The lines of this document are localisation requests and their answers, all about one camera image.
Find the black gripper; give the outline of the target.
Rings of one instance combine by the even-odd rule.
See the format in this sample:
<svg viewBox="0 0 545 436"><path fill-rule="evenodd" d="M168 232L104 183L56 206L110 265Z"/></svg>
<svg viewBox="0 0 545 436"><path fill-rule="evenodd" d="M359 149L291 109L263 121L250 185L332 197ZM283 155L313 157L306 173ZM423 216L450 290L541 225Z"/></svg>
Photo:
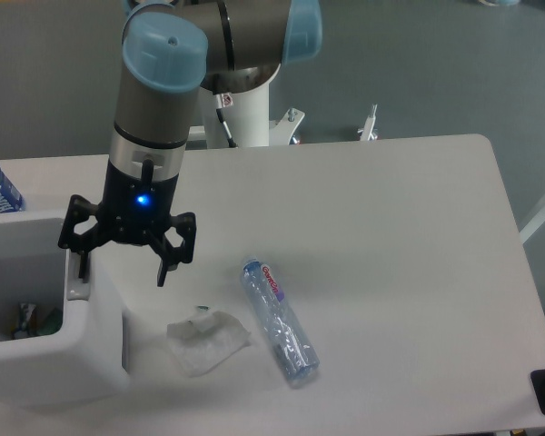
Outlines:
<svg viewBox="0 0 545 436"><path fill-rule="evenodd" d="M77 277L86 280L90 253L106 243L149 245L160 257L156 283L163 287L168 272L180 263L193 261L196 215L192 212L171 215L178 178L147 183L107 165L103 198L91 203L82 195L70 197L58 246L79 256ZM93 224L82 233L75 228L91 217ZM175 230L181 243L173 246L167 232Z"/></svg>

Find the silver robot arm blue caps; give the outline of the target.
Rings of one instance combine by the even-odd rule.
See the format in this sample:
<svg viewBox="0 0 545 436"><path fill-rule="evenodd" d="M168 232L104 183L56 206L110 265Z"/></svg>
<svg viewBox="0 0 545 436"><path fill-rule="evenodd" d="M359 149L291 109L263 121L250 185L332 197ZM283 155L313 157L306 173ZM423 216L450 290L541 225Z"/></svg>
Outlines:
<svg viewBox="0 0 545 436"><path fill-rule="evenodd" d="M151 248L158 282L190 263L195 215L171 208L206 76L308 60L321 46L316 1L131 2L102 200L73 195L58 241L78 278L109 242Z"/></svg>

